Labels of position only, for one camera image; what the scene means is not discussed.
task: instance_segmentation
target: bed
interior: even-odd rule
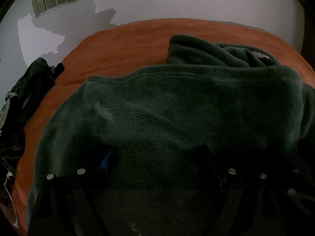
[[[33,179],[34,151],[42,129],[54,111],[92,75],[119,77],[141,67],[164,64],[169,38],[173,34],[188,34],[212,43],[261,48],[275,56],[281,64],[296,69],[302,81],[315,88],[315,72],[302,55],[273,34],[248,27],[196,19],[155,19],[97,32],[85,38],[62,61],[65,71],[56,79],[56,85],[46,94],[24,127],[26,148],[18,163],[12,190],[19,235],[27,235],[24,216]],[[303,47],[304,53],[310,49],[305,45]]]

